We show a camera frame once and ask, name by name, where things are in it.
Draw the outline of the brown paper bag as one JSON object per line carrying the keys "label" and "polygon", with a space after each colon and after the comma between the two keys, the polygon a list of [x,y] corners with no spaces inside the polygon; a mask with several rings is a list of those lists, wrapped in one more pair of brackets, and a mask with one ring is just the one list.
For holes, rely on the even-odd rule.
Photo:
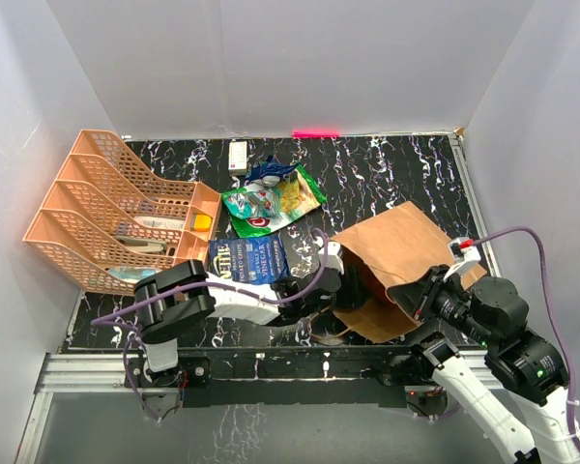
{"label": "brown paper bag", "polygon": [[358,268],[369,291],[357,309],[338,302],[333,311],[350,331],[384,343],[416,329],[421,323],[386,296],[392,286],[419,280],[432,266],[454,264],[451,238],[418,206],[406,201],[334,235],[346,269]]}

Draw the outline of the navy Kettle chips bag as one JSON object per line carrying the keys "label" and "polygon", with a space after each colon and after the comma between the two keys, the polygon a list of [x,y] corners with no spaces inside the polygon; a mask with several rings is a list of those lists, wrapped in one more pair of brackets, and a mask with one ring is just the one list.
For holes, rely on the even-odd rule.
{"label": "navy Kettle chips bag", "polygon": [[263,285],[290,276],[278,235],[210,241],[209,261],[216,276],[240,283]]}

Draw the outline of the green chips bag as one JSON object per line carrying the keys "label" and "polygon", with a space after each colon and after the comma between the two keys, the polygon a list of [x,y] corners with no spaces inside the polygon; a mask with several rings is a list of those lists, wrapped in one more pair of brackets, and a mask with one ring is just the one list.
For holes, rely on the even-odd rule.
{"label": "green chips bag", "polygon": [[[245,184],[243,187],[231,189],[221,194],[221,200],[229,214],[230,222],[240,238],[257,238],[278,232],[308,213],[318,209],[327,201],[327,197],[320,190],[317,181],[306,172],[300,163],[298,165],[292,174],[273,188],[261,187],[256,184]],[[232,216],[224,204],[225,196],[234,191],[257,189],[271,189],[277,193],[281,208],[279,216],[249,219],[240,219]]]}

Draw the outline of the teal snack packet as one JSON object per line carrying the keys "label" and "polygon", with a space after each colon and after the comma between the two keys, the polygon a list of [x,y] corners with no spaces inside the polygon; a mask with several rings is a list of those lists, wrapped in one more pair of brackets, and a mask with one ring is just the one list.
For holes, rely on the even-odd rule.
{"label": "teal snack packet", "polygon": [[271,189],[234,191],[225,196],[224,204],[235,218],[277,218],[280,200]]}

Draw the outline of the dark blue snack bag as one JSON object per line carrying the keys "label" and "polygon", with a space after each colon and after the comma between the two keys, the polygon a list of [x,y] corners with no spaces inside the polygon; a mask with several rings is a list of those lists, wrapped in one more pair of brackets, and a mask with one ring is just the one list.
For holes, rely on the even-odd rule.
{"label": "dark blue snack bag", "polygon": [[256,184],[261,187],[273,188],[279,182],[292,174],[299,165],[281,164],[268,156],[264,161],[254,164],[246,174],[246,184]]}

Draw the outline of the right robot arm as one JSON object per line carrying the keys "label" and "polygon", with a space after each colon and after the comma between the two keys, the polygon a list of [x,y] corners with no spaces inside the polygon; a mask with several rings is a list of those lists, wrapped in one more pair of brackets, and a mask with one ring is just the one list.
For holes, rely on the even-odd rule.
{"label": "right robot arm", "polygon": [[453,396],[504,462],[580,463],[573,375],[559,350],[529,328],[529,306],[511,281],[484,276],[464,288],[459,274],[437,266],[386,294],[414,319],[440,319],[485,349],[485,366],[516,402],[521,419],[442,333],[415,344],[407,363],[419,381],[435,382]]}

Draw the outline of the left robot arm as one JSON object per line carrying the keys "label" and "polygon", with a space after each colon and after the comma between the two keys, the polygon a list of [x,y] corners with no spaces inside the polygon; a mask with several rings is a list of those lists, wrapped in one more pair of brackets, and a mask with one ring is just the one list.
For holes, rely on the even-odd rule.
{"label": "left robot arm", "polygon": [[356,309],[365,300],[358,274],[337,265],[323,266],[305,277],[285,276],[254,285],[209,274],[198,260],[140,280],[134,297],[146,372],[161,386],[179,377],[179,336],[206,318],[283,327],[323,309]]}

